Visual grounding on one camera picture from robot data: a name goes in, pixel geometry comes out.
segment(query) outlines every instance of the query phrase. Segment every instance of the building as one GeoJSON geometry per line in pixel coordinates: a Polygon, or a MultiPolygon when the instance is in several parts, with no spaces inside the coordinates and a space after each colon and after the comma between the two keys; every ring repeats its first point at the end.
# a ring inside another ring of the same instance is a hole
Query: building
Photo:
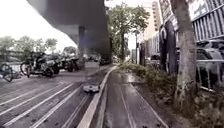
{"type": "MultiPolygon", "coordinates": [[[[169,0],[159,0],[163,22],[172,21],[178,34],[177,20],[172,12],[169,0]]],[[[189,13],[194,28],[195,42],[210,39],[224,39],[224,1],[220,0],[188,0],[189,13]]],[[[146,43],[149,47],[147,55],[157,54],[159,46],[158,33],[146,43]]]]}
{"type": "Polygon", "coordinates": [[[149,19],[146,21],[148,23],[147,28],[143,33],[140,34],[139,42],[145,44],[145,55],[149,57],[155,52],[155,44],[151,43],[151,38],[158,33],[160,26],[162,25],[162,15],[160,11],[159,2],[145,2],[142,7],[149,12],[149,19]]]}
{"type": "Polygon", "coordinates": [[[142,4],[142,7],[149,12],[149,18],[146,21],[148,23],[147,28],[145,29],[143,40],[147,40],[151,38],[156,32],[159,31],[159,27],[162,24],[162,17],[160,13],[159,3],[157,1],[154,2],[146,2],[142,4]]]}

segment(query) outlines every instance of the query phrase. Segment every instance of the street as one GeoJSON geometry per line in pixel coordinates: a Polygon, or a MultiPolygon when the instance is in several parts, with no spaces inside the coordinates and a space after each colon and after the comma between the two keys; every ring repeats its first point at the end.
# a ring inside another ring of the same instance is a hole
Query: street
{"type": "Polygon", "coordinates": [[[0,125],[5,128],[165,128],[166,124],[131,85],[134,78],[102,69],[89,81],[99,93],[82,90],[84,72],[62,72],[0,81],[0,125]]]}

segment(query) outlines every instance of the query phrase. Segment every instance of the asphalt road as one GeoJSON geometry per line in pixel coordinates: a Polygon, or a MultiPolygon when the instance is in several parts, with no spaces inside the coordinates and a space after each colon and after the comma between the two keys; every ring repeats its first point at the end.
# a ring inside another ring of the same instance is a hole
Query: asphalt road
{"type": "Polygon", "coordinates": [[[48,79],[0,80],[0,126],[5,128],[163,128],[163,123],[130,84],[128,76],[105,68],[89,77],[99,93],[82,90],[84,72],[48,79]]]}

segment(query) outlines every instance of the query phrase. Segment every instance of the sky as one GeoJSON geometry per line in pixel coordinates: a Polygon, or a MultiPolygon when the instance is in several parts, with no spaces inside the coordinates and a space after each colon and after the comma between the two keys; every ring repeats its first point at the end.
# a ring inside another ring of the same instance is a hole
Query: sky
{"type": "MultiPolygon", "coordinates": [[[[127,3],[129,6],[141,5],[143,2],[152,0],[113,0],[106,2],[111,7],[127,3]]],[[[76,44],[64,33],[54,29],[26,0],[0,0],[0,37],[12,36],[20,38],[27,35],[34,39],[56,38],[57,50],[63,50],[66,46],[76,44]]],[[[129,48],[135,48],[135,37],[129,36],[129,48]]]]}

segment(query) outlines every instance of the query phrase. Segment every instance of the motorcycle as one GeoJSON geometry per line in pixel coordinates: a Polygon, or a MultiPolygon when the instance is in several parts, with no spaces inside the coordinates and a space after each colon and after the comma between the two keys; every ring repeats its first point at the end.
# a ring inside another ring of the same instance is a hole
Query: motorcycle
{"type": "Polygon", "coordinates": [[[79,67],[77,65],[77,60],[78,59],[65,57],[62,59],[60,67],[61,69],[65,69],[68,72],[73,72],[74,70],[77,71],[79,70],[79,67]]]}
{"type": "Polygon", "coordinates": [[[31,58],[20,65],[20,70],[28,78],[30,75],[43,75],[51,78],[54,73],[57,73],[53,70],[54,65],[54,60],[46,58],[44,53],[34,53],[31,58]]]}

